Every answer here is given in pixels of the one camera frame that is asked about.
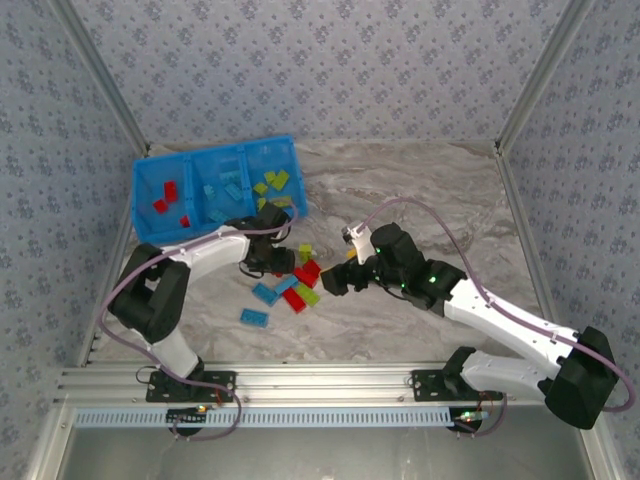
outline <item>gray marble floor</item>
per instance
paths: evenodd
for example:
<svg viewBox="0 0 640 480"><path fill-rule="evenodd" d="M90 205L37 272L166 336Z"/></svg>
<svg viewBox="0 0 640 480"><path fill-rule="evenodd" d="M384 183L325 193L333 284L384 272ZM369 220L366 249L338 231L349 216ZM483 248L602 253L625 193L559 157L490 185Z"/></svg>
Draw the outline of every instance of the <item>gray marble floor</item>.
<svg viewBox="0 0 640 480"><path fill-rule="evenodd" d="M489 149L444 143L298 143L309 216L285 245L313 245L323 267L345 260L340 230L363 220L380 203L412 196L431 205L463 244L487 288L538 312L524 255L494 158ZM155 149L156 153L165 152ZM411 205L391 207L374 227L390 221L408 231L427 258L462 266L453 246L427 214ZM131 238L130 249L136 243ZM264 282L278 280L266 276ZM227 267L195 282L187 293L181 328L206 360L445 360L460 345L505 354L486 335L414 309L375 288L332 297L316 286L321 301L296 315L284 301L273 308L251 294L256 280ZM268 311L269 326L239 322L243 308ZM113 318L108 324L128 339ZM131 352L100 338L93 360L134 359Z"/></svg>

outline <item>wallpaper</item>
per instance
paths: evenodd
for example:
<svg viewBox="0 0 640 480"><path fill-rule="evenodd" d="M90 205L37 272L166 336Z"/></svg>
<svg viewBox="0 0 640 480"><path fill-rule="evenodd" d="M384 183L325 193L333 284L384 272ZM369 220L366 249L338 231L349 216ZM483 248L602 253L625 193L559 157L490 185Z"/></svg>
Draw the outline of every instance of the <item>wallpaper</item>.
<svg viewBox="0 0 640 480"><path fill-rule="evenodd" d="M636 388L639 94L640 5L596 2L509 155L562 320L603 330ZM640 478L640 408L611 418Z"/></svg>
<svg viewBox="0 0 640 480"><path fill-rule="evenodd" d="M44 0L0 2L0 478L76 361L134 153Z"/></svg>
<svg viewBox="0 0 640 480"><path fill-rule="evenodd" d="M74 0L150 143L493 139L565 0Z"/></svg>

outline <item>red lego brick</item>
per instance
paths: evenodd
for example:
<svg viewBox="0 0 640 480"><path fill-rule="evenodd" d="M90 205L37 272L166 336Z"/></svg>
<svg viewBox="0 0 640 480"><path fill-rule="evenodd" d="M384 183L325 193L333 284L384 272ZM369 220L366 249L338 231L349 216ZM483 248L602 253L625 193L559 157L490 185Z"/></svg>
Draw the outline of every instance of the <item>red lego brick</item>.
<svg viewBox="0 0 640 480"><path fill-rule="evenodd" d="M288 288L282 294L287 303L293 308L294 312L300 313L307 307L302 297L293 288Z"/></svg>
<svg viewBox="0 0 640 480"><path fill-rule="evenodd" d="M314 277L310 273L302 270L300 267L296 267L296 269L293 271L293 274L298 278L298 280L300 280L309 288L313 288L318 281L318 277Z"/></svg>
<svg viewBox="0 0 640 480"><path fill-rule="evenodd" d="M174 203L178 201L178 187L176 187L176 182L173 180L170 182L164 182L164 199L167 203Z"/></svg>
<svg viewBox="0 0 640 480"><path fill-rule="evenodd" d="M167 205L167 202L165 202L164 200L160 199L160 200L157 200L157 201L153 202L153 208L156 209L156 212L162 214L162 213L166 212L167 210L169 210L169 205Z"/></svg>
<svg viewBox="0 0 640 480"><path fill-rule="evenodd" d="M310 273L311 275L313 275L316 278L318 278L320 276L320 272L322 271L322 268L320 268L320 265L318 265L313 260L309 260L307 263L305 263L302 266L302 269L305 272Z"/></svg>

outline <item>metal bar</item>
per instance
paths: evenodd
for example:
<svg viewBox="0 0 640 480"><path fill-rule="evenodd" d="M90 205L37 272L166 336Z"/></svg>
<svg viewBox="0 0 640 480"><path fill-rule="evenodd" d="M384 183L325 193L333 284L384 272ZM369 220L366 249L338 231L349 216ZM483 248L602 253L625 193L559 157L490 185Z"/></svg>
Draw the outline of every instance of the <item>metal bar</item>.
<svg viewBox="0 0 640 480"><path fill-rule="evenodd" d="M85 28L78 12L69 0L49 0L54 13L66 30L69 40L76 47L93 81L102 92L109 108L113 111L122 131L138 153L143 156L147 151L144 135L140 130L131 110L122 97L120 90L107 69L98 49Z"/></svg>
<svg viewBox="0 0 640 480"><path fill-rule="evenodd" d="M595 0L569 0L498 137L503 153L509 152L518 133L527 123L551 75L594 3Z"/></svg>

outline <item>enclosure wall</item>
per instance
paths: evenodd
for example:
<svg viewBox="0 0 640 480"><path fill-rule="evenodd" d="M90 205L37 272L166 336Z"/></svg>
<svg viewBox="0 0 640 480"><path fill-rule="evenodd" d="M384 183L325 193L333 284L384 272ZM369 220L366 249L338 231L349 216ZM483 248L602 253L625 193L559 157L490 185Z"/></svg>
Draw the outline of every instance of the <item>enclosure wall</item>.
<svg viewBox="0 0 640 480"><path fill-rule="evenodd" d="M150 143L494 139L564 0L74 0Z"/></svg>
<svg viewBox="0 0 640 480"><path fill-rule="evenodd" d="M640 6L597 1L509 153L560 321L640 380ZM610 403L624 401L623 392ZM640 411L611 417L640 478Z"/></svg>
<svg viewBox="0 0 640 480"><path fill-rule="evenodd" d="M0 2L0 478L75 363L134 152L44 0Z"/></svg>

